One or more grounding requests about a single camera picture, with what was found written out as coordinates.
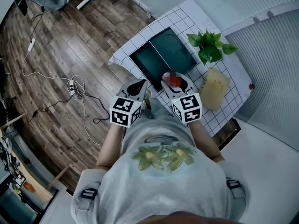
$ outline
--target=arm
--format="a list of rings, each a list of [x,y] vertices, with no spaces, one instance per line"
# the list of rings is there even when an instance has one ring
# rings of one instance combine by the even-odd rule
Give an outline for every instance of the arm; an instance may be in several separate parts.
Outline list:
[[[98,155],[96,168],[109,170],[120,157],[123,127],[112,124]]]
[[[199,150],[201,150],[214,162],[220,162],[224,160],[218,146],[199,120],[189,123],[189,127],[194,138],[195,145]]]

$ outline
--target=wooden floor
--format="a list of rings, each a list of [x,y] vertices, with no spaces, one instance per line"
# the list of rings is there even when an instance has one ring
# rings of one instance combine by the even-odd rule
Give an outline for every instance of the wooden floor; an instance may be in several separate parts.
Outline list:
[[[132,75],[120,66],[108,66],[107,62],[120,46],[152,20],[131,0],[91,0],[77,10],[81,1],[71,0],[59,12],[45,12],[33,34],[37,42],[25,61],[24,72],[39,71],[49,77],[68,79],[80,75],[87,92],[99,97],[109,109],[110,98]],[[40,8],[30,1],[26,16],[14,7],[0,33],[0,53],[6,71],[11,73],[7,77],[5,96],[17,97],[18,112],[28,113],[23,122],[29,120],[36,109],[70,97],[67,81],[22,75],[21,65],[33,31],[30,19],[39,13]],[[86,128],[91,138],[102,144],[109,121],[94,124],[93,119],[106,118],[107,114],[91,98],[85,98],[85,106]],[[100,151],[100,146],[91,142],[84,130],[83,111],[81,100],[70,100],[46,113],[39,112],[20,130],[27,145],[53,175],[71,164],[60,181],[72,191],[80,173],[94,167]]]

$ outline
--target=leaf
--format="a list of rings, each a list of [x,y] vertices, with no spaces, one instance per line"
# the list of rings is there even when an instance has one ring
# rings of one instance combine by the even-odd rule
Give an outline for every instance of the leaf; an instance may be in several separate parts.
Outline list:
[[[211,38],[212,38],[213,41],[216,40],[216,39],[214,38],[214,36],[215,36],[215,33],[214,33],[214,32],[211,32],[211,33],[210,33],[210,36],[211,36]]]
[[[146,153],[149,151],[149,148],[148,147],[144,147],[144,146],[141,146],[138,148],[140,150],[140,152],[143,152],[143,153]]]
[[[175,153],[171,153],[169,156],[165,157],[164,160],[166,162],[172,162],[177,158],[177,155]]]
[[[216,47],[211,47],[211,62],[217,62],[221,60],[222,53],[221,51]]]
[[[201,38],[201,42],[200,44],[204,47],[208,46],[209,44],[207,43],[207,38],[206,38],[206,33],[203,34],[202,38]]]
[[[223,42],[215,41],[215,47],[221,48],[223,46]]]
[[[159,149],[160,149],[160,146],[154,146],[154,147],[150,147],[149,151],[153,152],[153,153],[156,153]]]
[[[170,146],[166,146],[166,149],[175,152],[177,150],[177,147],[170,145]]]
[[[238,50],[238,48],[237,48],[237,47],[234,47],[234,46],[232,46],[232,45],[230,45],[230,44],[223,44],[223,45],[222,45],[222,50],[223,50],[223,53],[224,53],[225,55],[230,55],[230,54],[232,54],[234,51]]]
[[[146,158],[142,158],[139,161],[138,168],[139,168],[140,171],[142,171],[142,170],[147,169],[150,166],[150,164],[151,164],[151,161],[149,161]]]
[[[198,31],[198,36],[202,39],[202,34]]]
[[[160,151],[160,152],[156,153],[156,156],[157,156],[157,158],[162,159],[163,157],[166,156],[166,154],[167,154],[166,152]]]
[[[200,42],[201,42],[201,38],[199,35],[196,35],[196,34],[186,34],[187,37],[188,37],[188,40],[190,42],[190,44],[193,46],[193,47],[198,47]]]
[[[159,159],[153,159],[151,165],[157,169],[164,170],[163,164]]]
[[[213,37],[209,33],[206,34],[206,41],[208,43],[213,43],[214,41]]]
[[[184,161],[185,161],[185,164],[190,165],[194,162],[194,159],[192,158],[192,156],[186,154],[184,157]]]
[[[136,152],[131,155],[131,159],[134,159],[134,160],[140,160],[142,158],[144,158],[143,152]]]
[[[184,149],[184,150],[186,149],[186,146],[184,144],[182,144],[182,143],[178,143],[177,146],[180,149]]]
[[[188,149],[188,150],[186,150],[186,152],[187,152],[188,154],[191,154],[191,155],[195,155],[195,154],[196,154],[196,151],[193,150],[193,149]]]
[[[182,164],[182,162],[183,159],[181,158],[176,158],[175,160],[171,161],[167,166],[168,172],[172,172],[176,170]]]
[[[205,47],[198,52],[198,56],[200,60],[205,65],[207,61],[210,61],[210,49],[209,47]]]
[[[219,40],[221,38],[221,33],[214,35],[214,40]]]

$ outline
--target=white grid tablecloth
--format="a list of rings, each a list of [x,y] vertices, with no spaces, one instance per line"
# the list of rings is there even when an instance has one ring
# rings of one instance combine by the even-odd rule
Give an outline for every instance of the white grid tablecloth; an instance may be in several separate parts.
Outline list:
[[[198,57],[199,50],[189,44],[186,34],[197,34],[198,32],[204,33],[206,29],[210,32],[219,33],[220,30],[211,20],[209,20],[208,16],[193,0],[183,2],[153,21],[118,49],[110,59],[110,63],[123,66],[138,79],[147,79],[130,59],[129,55],[141,47],[155,34],[158,34],[168,27],[170,27],[178,36],[197,62],[197,65],[187,72],[187,75],[194,82],[197,90],[199,90],[203,84],[207,71],[211,67],[219,70],[230,79],[229,90],[225,95],[220,110],[218,112],[212,112],[203,107],[203,116],[200,121],[210,135],[214,136],[214,134],[216,134],[233,117],[250,95],[249,84],[251,83],[251,79],[247,75],[236,54],[231,54],[229,56],[224,55],[223,61],[207,63],[206,66],[200,61]],[[222,37],[220,40],[224,43],[228,43],[225,37]],[[173,114],[171,102],[166,96],[165,91],[161,90],[160,92],[157,92],[149,81],[148,89],[152,92],[153,96],[157,97],[165,108]]]

